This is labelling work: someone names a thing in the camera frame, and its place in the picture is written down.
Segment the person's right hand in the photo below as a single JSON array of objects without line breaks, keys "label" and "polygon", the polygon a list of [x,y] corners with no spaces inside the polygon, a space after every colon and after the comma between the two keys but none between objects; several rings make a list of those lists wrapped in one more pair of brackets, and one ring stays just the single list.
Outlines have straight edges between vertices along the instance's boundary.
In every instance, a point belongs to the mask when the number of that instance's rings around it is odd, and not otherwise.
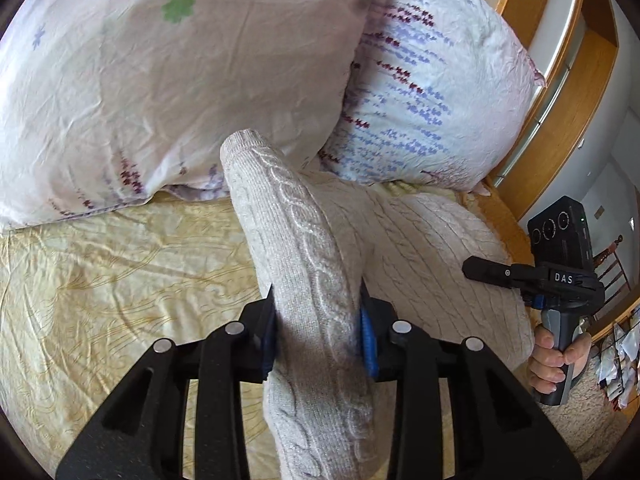
[{"label": "person's right hand", "polygon": [[563,366],[573,365],[573,379],[585,369],[591,349],[590,333],[581,334],[561,352],[554,348],[554,337],[539,324],[534,330],[535,347],[528,359],[527,379],[529,385],[541,394],[555,392],[560,382],[568,382]]}]

